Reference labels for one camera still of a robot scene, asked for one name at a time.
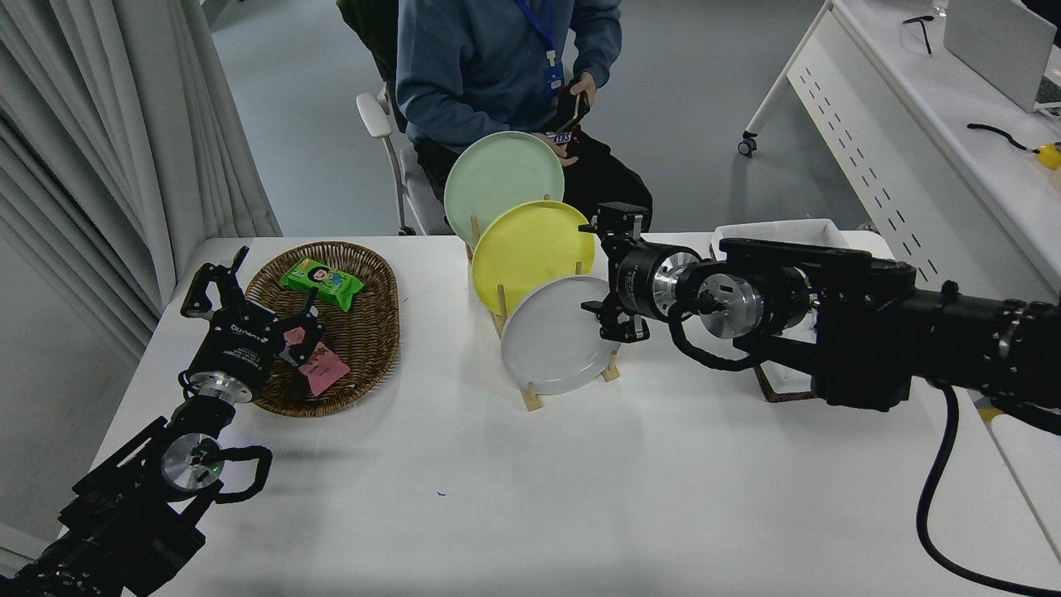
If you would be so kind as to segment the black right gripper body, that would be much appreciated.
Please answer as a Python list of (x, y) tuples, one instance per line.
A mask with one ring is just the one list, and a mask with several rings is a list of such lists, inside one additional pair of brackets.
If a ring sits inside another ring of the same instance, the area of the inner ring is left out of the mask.
[(664, 258), (666, 246), (662, 243), (628, 243), (613, 254), (613, 289), (626, 313), (653, 320), (666, 318), (653, 296), (653, 280)]

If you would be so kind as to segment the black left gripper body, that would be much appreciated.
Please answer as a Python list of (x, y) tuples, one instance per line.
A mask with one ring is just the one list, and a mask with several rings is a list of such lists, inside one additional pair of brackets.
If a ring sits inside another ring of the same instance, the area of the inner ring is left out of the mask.
[(196, 353), (196, 373), (215, 371), (242, 383), (265, 383), (285, 348), (277, 321), (273, 311), (259, 305), (218, 310)]

